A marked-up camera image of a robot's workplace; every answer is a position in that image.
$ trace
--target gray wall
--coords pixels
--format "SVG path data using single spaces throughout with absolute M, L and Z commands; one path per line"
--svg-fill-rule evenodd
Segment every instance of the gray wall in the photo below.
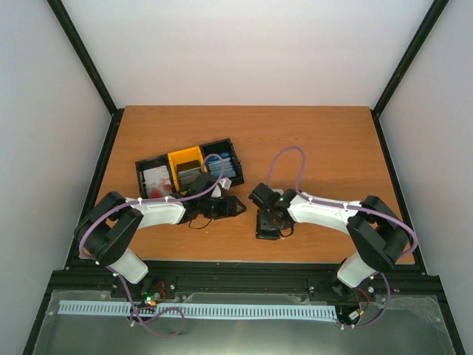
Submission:
M 64 0 L 117 105 L 372 106 L 432 0 Z
M 11 355 L 64 266 L 109 115 L 46 1 L 2 1 L 0 19 L 0 352 Z
M 473 1 L 451 1 L 381 121 L 430 274 L 473 354 Z

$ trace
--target orange wooden surface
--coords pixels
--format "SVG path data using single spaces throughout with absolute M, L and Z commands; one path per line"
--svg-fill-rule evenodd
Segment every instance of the orange wooden surface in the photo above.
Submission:
M 307 154 L 302 191 L 337 200 L 383 199 L 399 215 L 394 191 L 368 107 L 337 106 L 128 106 L 102 182 L 99 199 L 118 191 L 139 197 L 135 161 L 230 138 L 242 161 L 245 184 L 230 190 L 248 207 L 238 217 L 206 229 L 154 226 L 135 234 L 131 248 L 143 259 L 238 260 L 339 263 L 355 248 L 348 235 L 314 225 L 296 225 L 278 241 L 255 238 L 251 190 L 265 182 L 274 155 L 289 145 Z M 292 188 L 301 158 L 281 156 L 272 187 Z M 198 227 L 206 223 L 199 218 Z M 412 256 L 403 260 L 412 263 Z

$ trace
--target black wire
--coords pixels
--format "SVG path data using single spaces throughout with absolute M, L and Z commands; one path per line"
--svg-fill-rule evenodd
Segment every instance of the black wire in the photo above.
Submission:
M 194 227 L 191 227 L 191 223 L 192 223 L 193 220 L 190 220 L 189 221 L 189 228 L 190 229 L 204 229 L 206 226 L 208 226 L 210 224 L 210 222 L 212 221 L 212 219 L 208 220 L 207 224 L 203 227 L 199 227 L 199 228 L 194 228 Z

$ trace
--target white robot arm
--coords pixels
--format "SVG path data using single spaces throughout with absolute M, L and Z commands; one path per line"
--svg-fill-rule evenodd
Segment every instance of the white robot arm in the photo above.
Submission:
M 285 229 L 290 229 L 291 235 L 295 223 L 317 224 L 351 236 L 357 252 L 342 262 L 333 285 L 333 291 L 340 297 L 367 277 L 391 270 L 409 242 L 407 233 L 394 223 L 348 209 L 348 206 L 363 206 L 395 217 L 377 197 L 344 202 L 314 197 L 305 192 L 302 196 L 304 198 L 293 189 L 282 193 L 259 184 L 249 197 L 259 208 L 256 237 L 277 240 L 284 237 L 282 230 Z
M 179 197 L 182 197 L 180 195 L 171 196 L 164 201 L 141 202 L 110 192 L 80 221 L 74 231 L 75 239 L 82 242 L 88 229 L 99 218 L 120 204 L 130 203 L 130 206 L 109 216 L 115 222 L 113 226 L 109 226 L 104 220 L 86 236 L 82 244 L 96 263 L 116 271 L 130 283 L 136 284 L 148 273 L 146 264 L 128 248 L 138 229 L 159 224 L 187 223 L 199 214 L 216 220 L 235 217 L 246 211 L 245 205 L 236 196 L 225 196 L 231 185 L 226 177 L 219 181 L 212 192 L 204 192 L 216 181 L 212 174 L 201 173 L 187 191 L 186 197 L 201 196 L 183 202 L 179 201 Z

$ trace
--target purple cable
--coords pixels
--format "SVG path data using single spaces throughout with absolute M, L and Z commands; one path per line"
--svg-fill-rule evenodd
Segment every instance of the purple cable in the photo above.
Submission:
M 200 192 L 199 194 L 196 194 L 196 195 L 192 195 L 192 196 L 189 196 L 189 197 L 182 197 L 182 198 L 168 198 L 166 199 L 165 197 L 164 198 L 149 198 L 149 199 L 145 199 L 145 200 L 141 200 L 138 201 L 138 200 L 135 200 L 135 201 L 130 201 L 130 202 L 125 202 L 125 203 L 122 203 L 121 205 L 118 205 L 116 207 L 114 207 L 113 209 L 110 209 L 107 213 L 103 214 L 102 216 L 100 216 L 90 227 L 89 229 L 86 230 L 86 232 L 84 233 L 80 243 L 79 243 L 79 257 L 83 258 L 83 259 L 94 259 L 92 256 L 90 255 L 87 255 L 84 253 L 84 245 L 85 245 L 85 242 L 87 241 L 87 238 L 90 236 L 90 234 L 93 232 L 93 230 L 95 228 L 97 228 L 97 226 L 99 224 L 101 224 L 103 221 L 105 221 L 110 215 L 114 214 L 115 212 L 117 211 L 120 211 L 121 209 L 124 209 L 125 207 L 128 207 L 128 206 L 133 206 L 133 205 L 137 205 L 139 203 L 153 203 L 153 202 L 184 202 L 184 201 L 189 201 L 189 200 L 193 200 L 194 198 L 198 198 L 198 197 L 201 197 L 203 195 L 206 195 L 208 194 L 209 192 L 212 192 L 218 185 L 218 183 L 220 182 L 220 180 L 222 180 L 223 178 L 223 172 L 225 170 L 225 164 L 223 162 L 223 159 L 222 157 L 220 157 L 219 155 L 217 154 L 209 154 L 205 157 L 204 159 L 204 163 L 202 165 L 202 172 L 205 171 L 205 163 L 207 162 L 207 160 L 209 158 L 212 158 L 212 157 L 217 157 L 220 162 L 222 163 L 222 171 L 220 172 L 220 175 L 219 177 L 217 178 L 217 181 L 215 181 L 215 183 L 210 186 L 208 189 L 206 189 L 205 191 L 203 192 Z M 111 272 L 113 273 L 116 273 L 116 271 L 113 269 L 113 268 L 110 268 L 109 266 L 106 267 L 107 269 L 109 269 Z M 126 293 L 126 296 L 128 297 L 128 301 L 130 302 L 130 305 L 132 307 L 132 315 L 134 314 L 137 319 L 138 319 L 138 322 L 151 334 L 155 335 L 156 337 L 161 337 L 161 338 L 172 338 L 172 337 L 175 337 L 177 336 L 183 329 L 184 329 L 184 326 L 186 325 L 186 317 L 184 315 L 184 313 L 177 307 L 169 307 L 169 308 L 166 308 L 166 309 L 163 309 L 161 312 L 159 312 L 158 314 L 155 314 L 152 318 L 148 319 L 148 320 L 143 320 L 140 315 L 139 315 L 139 311 L 135 305 L 135 302 L 133 301 L 133 298 L 132 298 L 132 294 L 129 290 L 129 287 L 128 285 L 126 284 L 126 280 L 123 278 L 123 276 L 121 275 L 118 275 L 118 278 L 120 279 L 121 283 L 123 284 L 123 289 L 125 290 L 125 293 Z M 182 325 L 180 326 L 180 329 L 176 332 L 174 332 L 173 334 L 161 334 L 161 333 L 157 333 L 155 331 L 153 331 L 152 329 L 150 329 L 149 326 L 146 325 L 146 323 L 149 323 L 149 322 L 152 322 L 154 320 L 156 320 L 158 317 L 160 317 L 161 315 L 163 315 L 164 313 L 167 313 L 167 312 L 170 312 L 170 311 L 176 311 L 177 313 L 180 314 L 180 316 L 182 317 L 183 319 L 183 322 L 182 322 Z
M 299 183 L 301 182 L 302 174 L 304 174 L 305 164 L 306 164 L 307 158 L 306 158 L 306 155 L 305 155 L 304 151 L 302 150 L 302 148 L 300 146 L 288 146 L 287 148 L 284 148 L 281 152 L 279 152 L 276 155 L 276 157 L 274 157 L 273 162 L 271 163 L 270 168 L 269 168 L 269 172 L 268 172 L 268 179 L 267 179 L 267 185 L 268 186 L 270 185 L 271 174 L 273 173 L 273 169 L 274 169 L 274 166 L 276 165 L 277 160 L 279 159 L 279 157 L 281 156 L 282 153 L 285 153 L 285 152 L 287 152 L 288 150 L 291 150 L 291 149 L 299 150 L 301 155 L 302 155 L 302 165 L 301 165 L 301 169 L 299 170 L 299 173 L 297 175 L 297 179 L 296 179 L 296 183 L 295 183 L 295 190 L 296 190 L 297 195 L 300 196 L 300 198 L 303 198 L 304 200 L 309 201 L 311 203 L 316 203 L 316 204 L 323 205 L 323 206 L 336 207 L 336 208 L 342 208 L 342 209 L 346 208 L 346 209 L 352 209 L 352 210 L 364 212 L 364 213 L 367 213 L 367 214 L 373 214 L 375 216 L 384 218 L 385 220 L 388 220 L 389 222 L 397 224 L 402 229 L 407 231 L 407 233 L 409 233 L 409 235 L 412 238 L 411 247 L 409 249 L 407 249 L 404 253 L 402 253 L 400 257 L 404 257 L 404 256 L 412 253 L 417 248 L 417 246 L 418 246 L 417 234 L 407 224 L 405 224 L 404 222 L 398 220 L 397 218 L 391 217 L 388 214 L 380 213 L 378 211 L 373 211 L 372 209 L 367 209 L 367 208 L 360 207 L 360 206 L 350 206 L 350 205 L 344 206 L 343 204 L 340 204 L 340 203 L 333 203 L 333 202 L 328 202 L 328 201 L 325 201 L 325 200 L 320 200 L 317 197 L 312 197 L 312 200 L 310 200 L 307 196 L 303 195 L 301 193 L 301 191 L 299 190 Z M 386 284 L 386 290 L 387 290 L 387 298 L 386 298 L 386 303 L 384 305 L 384 309 L 381 311 L 381 313 L 375 319 L 373 319 L 372 321 L 370 321 L 366 324 L 356 326 L 355 329 L 365 328 L 369 325 L 375 324 L 377 321 L 380 320 L 380 318 L 384 315 L 384 313 L 386 313 L 387 306 L 388 306 L 389 300 L 391 298 L 391 291 L 389 289 L 389 283 L 387 282 L 386 276 L 384 276 L 384 274 L 382 274 L 382 273 L 379 273 L 379 274 L 381 275 L 381 277 L 383 277 L 384 283 Z
M 307 160 L 307 158 L 305 156 L 305 153 L 304 153 L 304 151 L 302 150 L 302 148 L 300 146 L 288 146 L 287 148 L 284 148 L 281 152 L 279 152 L 276 155 L 276 157 L 274 157 L 273 162 L 271 163 L 271 166 L 269 168 L 267 185 L 268 186 L 270 185 L 271 174 L 273 172 L 274 166 L 276 165 L 276 162 L 277 162 L 278 158 L 281 156 L 282 153 L 285 153 L 286 151 L 291 150 L 291 149 L 299 150 L 301 152 L 301 155 L 302 155 L 302 166 L 301 166 L 301 169 L 299 170 L 299 173 L 297 175 L 296 184 L 295 184 L 296 193 L 297 193 L 298 196 L 300 196 L 304 200 L 310 201 L 309 198 L 307 196 L 303 195 L 301 193 L 301 191 L 299 190 L 299 183 L 301 182 L 302 174 L 304 174 L 305 164 L 306 164 L 306 160 Z M 313 197 L 311 203 L 316 203 L 316 204 L 319 204 L 319 205 L 329 206 L 329 207 L 336 207 L 336 208 L 340 208 L 340 209 L 345 208 L 345 206 L 341 203 L 327 202 L 325 200 L 320 200 L 317 197 Z M 367 214 L 373 214 L 375 216 L 384 218 L 385 220 L 388 220 L 389 222 L 397 224 L 402 229 L 404 229 L 411 236 L 412 245 L 409 249 L 407 249 L 404 253 L 402 253 L 400 257 L 405 257 L 406 255 L 412 253 L 417 248 L 417 246 L 418 246 L 417 234 L 407 224 L 405 224 L 404 222 L 398 220 L 397 218 L 391 217 L 388 214 L 380 213 L 378 211 L 374 211 L 372 209 L 367 209 L 367 208 L 360 207 L 360 206 L 350 206 L 350 205 L 348 205 L 348 206 L 346 206 L 346 208 L 347 209 L 352 209 L 352 210 L 355 210 L 355 211 L 364 212 L 364 213 L 367 213 Z
M 183 331 L 184 327 L 186 326 L 186 316 L 184 316 L 184 313 L 181 311 L 180 308 L 178 307 L 169 307 L 169 308 L 165 308 L 163 309 L 161 312 L 155 314 L 152 318 L 150 319 L 147 319 L 147 320 L 143 320 L 143 318 L 141 318 L 140 314 L 139 314 L 139 310 L 138 308 L 136 307 L 135 305 L 135 302 L 133 301 L 133 298 L 132 298 L 132 293 L 130 292 L 129 288 L 128 288 L 128 285 L 126 284 L 126 280 L 123 276 L 121 275 L 118 275 L 118 278 L 120 279 L 121 283 L 123 284 L 123 289 L 125 290 L 125 293 L 126 293 L 126 296 L 128 297 L 128 301 L 130 302 L 130 305 L 132 306 L 132 315 L 134 314 L 137 319 L 138 319 L 138 322 L 141 324 L 141 326 L 143 326 L 143 328 L 145 328 L 149 333 L 155 335 L 156 337 L 159 337 L 159 338 L 172 338 L 172 337 L 175 337 L 177 336 L 181 331 Z M 178 331 L 175 331 L 174 333 L 172 334 L 162 334 L 162 333 L 157 333 L 155 331 L 153 331 L 146 323 L 150 323 L 154 320 L 156 320 L 158 317 L 162 316 L 163 314 L 165 313 L 168 313 L 170 311 L 176 311 L 180 316 L 181 316 L 181 319 L 183 320 L 181 322 L 181 326 L 179 328 Z
M 220 162 L 222 163 L 222 171 L 220 172 L 220 175 L 219 177 L 217 178 L 217 181 L 215 181 L 215 183 L 210 186 L 208 189 L 206 189 L 205 191 L 203 192 L 200 192 L 199 194 L 197 195 L 192 195 L 192 196 L 189 196 L 189 197 L 182 197 L 182 198 L 168 198 L 166 199 L 165 197 L 162 197 L 162 198 L 147 198 L 145 200 L 141 200 L 141 203 L 142 204 L 146 204 L 146 203 L 154 203 L 154 202 L 184 202 L 184 201 L 190 201 L 190 200 L 193 200 L 194 198 L 198 198 L 198 197 L 201 197 L 205 194 L 208 194 L 209 192 L 213 191 L 218 183 L 220 182 L 220 180 L 222 180 L 223 178 L 223 172 L 225 170 L 225 164 L 223 162 L 223 159 L 222 157 L 220 157 L 218 154 L 209 154 L 205 157 L 204 159 L 204 164 L 202 165 L 202 171 L 204 171 L 204 168 L 205 168 L 205 163 L 207 162 L 207 160 L 209 158 L 212 158 L 212 157 L 217 157 L 219 158 Z M 87 241 L 87 238 L 89 238 L 90 234 L 93 232 L 93 230 L 95 228 L 97 228 L 97 226 L 99 224 L 101 224 L 103 221 L 105 221 L 108 217 L 110 217 L 110 215 L 114 214 L 115 212 L 117 211 L 120 211 L 121 209 L 124 209 L 125 207 L 128 207 L 128 206 L 133 206 L 133 205 L 138 205 L 140 204 L 140 201 L 138 200 L 134 200 L 134 201 L 129 201 L 129 202 L 125 202 L 125 203 L 122 203 L 121 205 L 118 205 L 116 207 L 114 207 L 113 209 L 110 209 L 107 213 L 103 214 L 100 218 L 98 218 L 90 227 L 89 229 L 86 230 L 86 232 L 84 233 L 80 243 L 79 243 L 79 257 L 82 258 L 82 259 L 94 259 L 92 256 L 90 255 L 87 255 L 84 253 L 84 245 Z

